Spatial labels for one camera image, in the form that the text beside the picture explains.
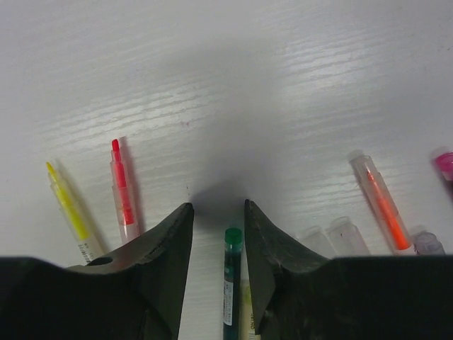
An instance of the pink marker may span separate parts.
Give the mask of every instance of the pink marker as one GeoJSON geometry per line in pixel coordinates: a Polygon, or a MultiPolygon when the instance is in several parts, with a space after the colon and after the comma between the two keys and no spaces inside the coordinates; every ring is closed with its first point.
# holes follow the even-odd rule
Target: pink marker
{"type": "Polygon", "coordinates": [[[112,141],[112,161],[110,163],[113,177],[113,198],[115,199],[118,224],[123,244],[140,235],[135,217],[134,199],[129,190],[129,181],[125,165],[121,159],[120,143],[112,141]]]}

